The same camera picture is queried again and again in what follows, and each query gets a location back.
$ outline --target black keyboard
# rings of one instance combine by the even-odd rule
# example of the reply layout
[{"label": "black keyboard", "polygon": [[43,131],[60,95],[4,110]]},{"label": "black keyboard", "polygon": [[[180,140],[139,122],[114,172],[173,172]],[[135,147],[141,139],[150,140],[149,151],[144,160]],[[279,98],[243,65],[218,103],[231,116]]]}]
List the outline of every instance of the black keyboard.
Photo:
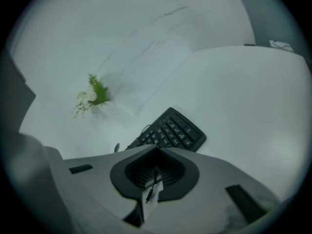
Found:
[{"label": "black keyboard", "polygon": [[156,144],[160,147],[177,147],[196,152],[206,138],[206,135],[198,127],[170,107],[127,149]]}]

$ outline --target keyboard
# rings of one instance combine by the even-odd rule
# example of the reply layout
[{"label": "keyboard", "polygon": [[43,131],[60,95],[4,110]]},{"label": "keyboard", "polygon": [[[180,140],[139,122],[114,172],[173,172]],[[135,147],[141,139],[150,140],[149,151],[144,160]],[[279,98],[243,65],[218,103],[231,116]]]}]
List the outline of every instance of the keyboard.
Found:
[{"label": "keyboard", "polygon": [[206,139],[206,135],[198,127],[170,107],[127,149],[156,144],[163,148],[177,147],[196,152]]}]

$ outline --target white desk surface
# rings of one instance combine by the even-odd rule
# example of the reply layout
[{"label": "white desk surface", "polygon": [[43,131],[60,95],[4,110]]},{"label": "white desk surface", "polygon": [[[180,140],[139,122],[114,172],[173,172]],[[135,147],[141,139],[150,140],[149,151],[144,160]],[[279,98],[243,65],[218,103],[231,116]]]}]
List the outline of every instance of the white desk surface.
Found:
[{"label": "white desk surface", "polygon": [[[44,2],[28,21],[16,46],[14,60],[37,94],[22,132],[57,148],[63,158],[95,156],[111,153],[118,142],[120,149],[125,149],[147,124],[174,107],[207,135],[199,153],[232,163],[268,186],[281,200],[294,192],[293,185],[307,161],[311,134],[311,76],[303,58],[275,49],[222,47],[243,45],[249,37],[242,32],[250,25],[241,28],[236,23],[240,20],[231,13],[237,16],[239,9],[227,0],[221,2],[223,14],[220,7],[215,7],[219,0],[124,0],[126,9],[118,3],[121,0],[93,0],[92,4],[69,1],[58,0],[56,7],[55,0]],[[205,9],[213,2],[210,9],[218,12],[204,17],[209,22],[207,27],[200,21],[194,31],[188,25],[181,33],[182,39],[188,39],[184,46],[189,51],[184,52],[182,64],[144,105],[134,127],[125,129],[107,122],[90,126],[85,123],[87,119],[72,119],[69,111],[88,72],[101,73],[105,62],[113,68],[119,65],[119,59],[126,60],[121,65],[128,65],[131,59],[124,56],[126,51],[136,57],[137,51],[149,46],[142,43],[142,36],[131,39],[133,48],[138,44],[138,49],[123,48],[125,39],[136,29],[143,28],[158,40],[159,35],[182,23],[188,13],[204,20],[199,4],[208,1]],[[240,0],[230,1],[240,4]],[[100,8],[98,5],[103,3],[106,7]],[[133,6],[140,13],[132,17]],[[164,17],[164,21],[150,25],[159,15],[185,6],[198,11],[182,16],[176,13],[174,20]],[[97,13],[107,17],[96,17]],[[115,57],[110,56],[114,49]],[[166,57],[171,49],[175,51],[167,45]],[[140,57],[144,63],[159,58],[156,49],[146,54]]]}]

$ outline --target white table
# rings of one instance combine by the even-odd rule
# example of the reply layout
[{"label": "white table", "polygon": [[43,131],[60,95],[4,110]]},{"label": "white table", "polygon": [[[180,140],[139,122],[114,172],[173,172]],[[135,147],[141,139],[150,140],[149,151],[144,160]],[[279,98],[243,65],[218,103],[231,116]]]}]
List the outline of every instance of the white table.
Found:
[{"label": "white table", "polygon": [[[218,48],[252,43],[240,0],[92,1],[41,2],[15,41],[14,60],[37,94],[22,132],[57,148],[63,158],[101,155],[111,153],[118,142],[125,149],[172,106],[207,135],[199,153],[236,165],[281,200],[295,191],[309,161],[311,134],[311,76],[302,57],[260,47]],[[159,18],[186,6],[172,17]],[[212,13],[205,13],[208,7]],[[189,18],[180,38],[174,38],[171,28]],[[148,42],[146,34],[151,36]],[[163,65],[173,64],[168,57],[176,43],[184,56],[133,128],[72,120],[69,111],[88,72],[130,65],[150,41],[162,41],[162,36],[173,37],[160,46]],[[153,63],[159,54],[157,48],[145,52],[137,64]]]}]

